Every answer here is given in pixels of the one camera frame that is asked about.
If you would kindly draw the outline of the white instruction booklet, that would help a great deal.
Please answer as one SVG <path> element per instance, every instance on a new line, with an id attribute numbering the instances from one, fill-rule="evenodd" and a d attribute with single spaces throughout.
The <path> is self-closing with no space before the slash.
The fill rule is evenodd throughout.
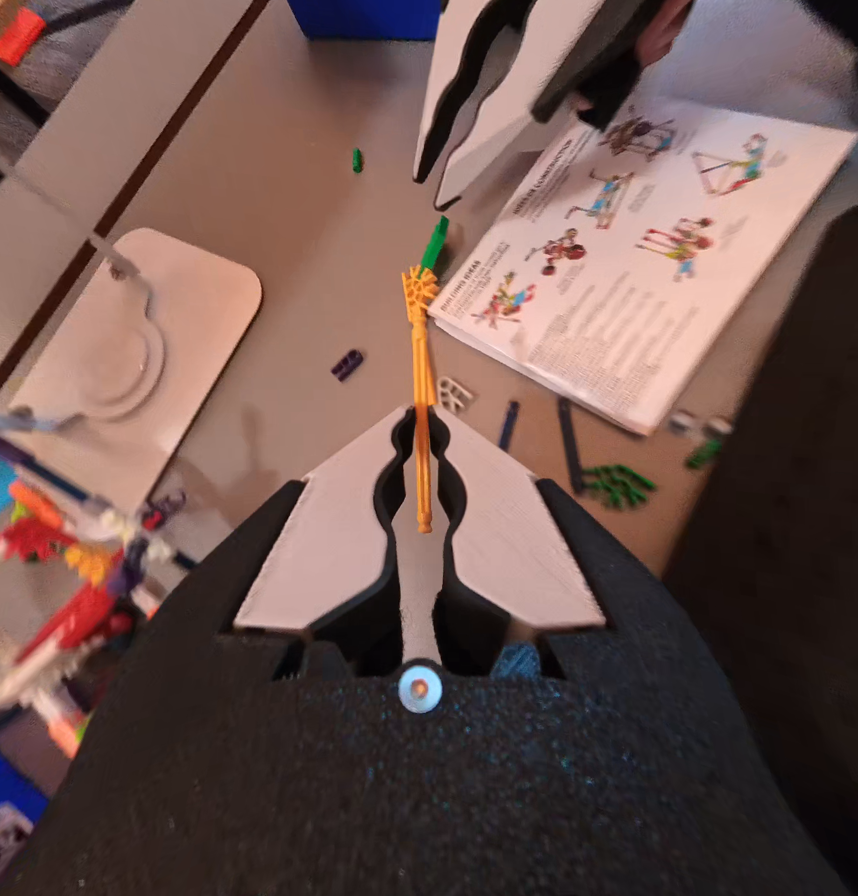
<path id="1" fill-rule="evenodd" d="M 858 132 L 630 97 L 558 134 L 429 309 L 465 344 L 654 432 Z"/>

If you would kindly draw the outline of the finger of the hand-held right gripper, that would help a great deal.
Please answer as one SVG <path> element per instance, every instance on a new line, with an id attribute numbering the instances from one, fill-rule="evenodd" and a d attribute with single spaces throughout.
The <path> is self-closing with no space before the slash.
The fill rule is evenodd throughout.
<path id="1" fill-rule="evenodd" d="M 446 210 L 457 203 L 468 187 L 535 122 L 535 99 L 603 5 L 602 1 L 500 3 L 501 31 L 492 45 L 506 28 L 516 31 L 517 44 L 508 66 L 480 98 L 472 123 L 446 158 L 435 193 L 436 210 Z"/>
<path id="2" fill-rule="evenodd" d="M 415 183 L 423 184 L 441 157 L 500 31 L 498 1 L 442 3 L 415 149 Z"/>

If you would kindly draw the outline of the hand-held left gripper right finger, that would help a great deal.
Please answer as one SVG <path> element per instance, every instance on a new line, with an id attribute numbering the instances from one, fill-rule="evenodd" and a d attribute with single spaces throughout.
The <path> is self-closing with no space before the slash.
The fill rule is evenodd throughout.
<path id="1" fill-rule="evenodd" d="M 535 474 L 446 409 L 432 424 L 455 583 L 534 632 L 604 627 Z"/>

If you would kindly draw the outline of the orange rod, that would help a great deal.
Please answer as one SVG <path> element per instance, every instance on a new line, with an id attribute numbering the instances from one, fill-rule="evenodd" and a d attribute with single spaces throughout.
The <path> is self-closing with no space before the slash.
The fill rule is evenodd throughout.
<path id="1" fill-rule="evenodd" d="M 425 309 L 417 306 L 411 322 L 411 345 L 413 366 L 413 392 L 415 409 L 415 476 L 416 476 L 416 521 L 421 534 L 433 531 L 432 482 L 431 482 L 431 435 L 428 409 L 430 407 L 430 365 L 427 353 L 427 330 Z"/>

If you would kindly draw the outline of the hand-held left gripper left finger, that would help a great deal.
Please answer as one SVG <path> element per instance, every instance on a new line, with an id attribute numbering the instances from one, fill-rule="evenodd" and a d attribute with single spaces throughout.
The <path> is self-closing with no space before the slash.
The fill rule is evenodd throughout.
<path id="1" fill-rule="evenodd" d="M 235 629 L 316 631 L 377 584 L 397 548 L 377 502 L 380 478 L 403 461 L 393 440 L 410 408 L 400 406 L 306 474 L 300 497 L 234 618 Z"/>

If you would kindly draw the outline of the green fan connector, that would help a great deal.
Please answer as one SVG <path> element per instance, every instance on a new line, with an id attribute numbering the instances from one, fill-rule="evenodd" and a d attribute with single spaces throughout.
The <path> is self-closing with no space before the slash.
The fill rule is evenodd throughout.
<path id="1" fill-rule="evenodd" d="M 582 470 L 582 485 L 603 506 L 622 511 L 647 504 L 658 486 L 647 476 L 621 464 Z"/>
<path id="2" fill-rule="evenodd" d="M 447 216 L 442 215 L 433 233 L 423 251 L 419 267 L 421 271 L 434 271 L 435 265 L 438 263 L 440 255 L 446 243 L 450 221 Z"/>

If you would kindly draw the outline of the colourful construction toy model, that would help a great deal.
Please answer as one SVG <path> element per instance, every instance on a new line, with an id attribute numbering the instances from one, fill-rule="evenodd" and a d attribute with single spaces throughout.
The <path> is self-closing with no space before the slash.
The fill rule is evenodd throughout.
<path id="1" fill-rule="evenodd" d="M 12 429 L 17 417 L 0 423 Z M 8 495 L 9 525 L 0 531 L 0 567 L 9 561 L 59 561 L 79 589 L 23 645 L 0 636 L 0 721 L 10 711 L 32 710 L 69 759 L 77 755 L 92 711 L 65 694 L 68 681 L 107 644 L 132 635 L 161 606 L 146 587 L 148 568 L 196 566 L 159 532 L 186 505 L 177 491 L 147 502 L 135 514 L 114 508 L 46 468 L 0 428 L 0 462 L 15 474 Z"/>

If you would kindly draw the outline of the blue plastic bin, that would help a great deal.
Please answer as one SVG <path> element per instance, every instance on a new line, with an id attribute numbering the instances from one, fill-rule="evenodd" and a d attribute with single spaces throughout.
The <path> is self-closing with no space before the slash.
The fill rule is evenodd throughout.
<path id="1" fill-rule="evenodd" d="M 0 878 L 27 844 L 48 798 L 0 755 Z"/>
<path id="2" fill-rule="evenodd" d="M 310 40 L 433 40 L 446 2 L 288 1 Z"/>

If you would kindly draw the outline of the white metal stand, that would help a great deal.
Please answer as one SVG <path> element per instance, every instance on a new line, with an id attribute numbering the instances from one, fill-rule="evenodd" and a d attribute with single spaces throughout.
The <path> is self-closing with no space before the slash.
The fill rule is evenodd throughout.
<path id="1" fill-rule="evenodd" d="M 137 511 L 253 323 L 260 280 L 157 230 L 114 244 L 1 152 L 0 173 L 60 212 L 101 259 L 0 410 L 0 454 L 80 503 Z"/>

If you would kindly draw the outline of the person's right hand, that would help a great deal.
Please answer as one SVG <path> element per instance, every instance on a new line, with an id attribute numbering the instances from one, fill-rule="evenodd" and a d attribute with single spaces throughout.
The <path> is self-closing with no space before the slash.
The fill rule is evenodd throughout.
<path id="1" fill-rule="evenodd" d="M 663 59 L 673 48 L 694 1 L 664 1 L 635 43 L 635 57 L 642 70 Z"/>

